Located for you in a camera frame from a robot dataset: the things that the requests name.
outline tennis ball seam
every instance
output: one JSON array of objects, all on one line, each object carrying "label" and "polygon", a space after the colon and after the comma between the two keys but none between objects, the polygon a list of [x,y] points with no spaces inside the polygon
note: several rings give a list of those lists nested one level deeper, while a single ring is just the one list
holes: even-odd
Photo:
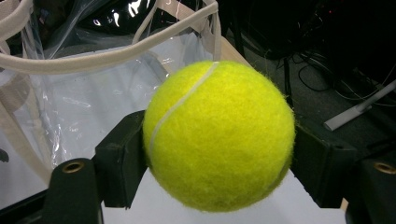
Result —
[{"label": "tennis ball seam", "polygon": [[152,131],[150,141],[149,141],[149,147],[148,147],[148,154],[152,154],[152,149],[154,145],[154,140],[155,137],[158,133],[158,131],[161,129],[163,124],[166,122],[166,120],[177,110],[181,105],[184,104],[184,102],[193,94],[196,92],[196,90],[205,83],[205,81],[213,74],[215,69],[218,67],[219,62],[213,62],[212,65],[209,67],[209,69],[206,71],[206,73],[198,79],[197,82],[194,83],[194,85],[191,87],[191,89],[183,96],[181,97],[174,105],[172,105],[164,114],[163,117],[157,122],[157,124],[154,127],[154,130]]}]

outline screw hole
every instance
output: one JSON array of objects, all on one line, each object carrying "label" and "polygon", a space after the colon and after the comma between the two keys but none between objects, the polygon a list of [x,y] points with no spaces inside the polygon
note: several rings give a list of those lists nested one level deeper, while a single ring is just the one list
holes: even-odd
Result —
[{"label": "screw hole", "polygon": [[385,174],[396,175],[396,168],[384,162],[376,162],[374,168]]},{"label": "screw hole", "polygon": [[66,164],[66,166],[64,166],[62,171],[64,173],[67,173],[67,174],[73,174],[73,173],[81,170],[82,167],[84,167],[84,162],[82,162],[82,161],[73,161],[73,162],[70,162],[70,163]]}]

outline clear plastic bag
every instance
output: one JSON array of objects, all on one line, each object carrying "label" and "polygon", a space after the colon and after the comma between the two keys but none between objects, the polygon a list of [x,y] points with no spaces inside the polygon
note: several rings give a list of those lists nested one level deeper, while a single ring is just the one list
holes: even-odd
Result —
[{"label": "clear plastic bag", "polygon": [[[42,15],[32,14],[21,31],[24,58],[0,54],[5,68],[0,93],[6,85],[12,90],[0,94],[5,116],[0,126],[13,149],[46,181],[51,168],[63,161],[91,158],[111,129],[124,116],[145,109],[176,70],[219,59],[216,1],[134,1],[152,7],[129,34],[81,25],[87,18],[96,22],[92,13],[106,2],[76,1],[71,17],[46,39],[45,47]],[[13,96],[20,104],[12,107],[7,100]]]}]

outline yellow tennis ball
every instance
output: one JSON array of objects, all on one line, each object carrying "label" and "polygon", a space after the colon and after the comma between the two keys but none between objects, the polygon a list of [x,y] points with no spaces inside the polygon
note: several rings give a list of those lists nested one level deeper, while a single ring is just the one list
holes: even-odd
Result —
[{"label": "yellow tennis ball", "polygon": [[229,212],[266,197],[290,167],[294,116],[266,77],[234,62],[170,76],[143,124],[148,166],[185,205]]}]

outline fuzzy felt surface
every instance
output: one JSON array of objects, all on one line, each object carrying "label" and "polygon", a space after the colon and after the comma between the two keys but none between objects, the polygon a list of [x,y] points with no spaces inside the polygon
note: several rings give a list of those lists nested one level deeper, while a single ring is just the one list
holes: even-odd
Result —
[{"label": "fuzzy felt surface", "polygon": [[170,76],[148,106],[143,132],[160,185],[209,212],[234,211],[270,194],[290,167],[295,137],[282,93],[234,62],[194,63]]}]

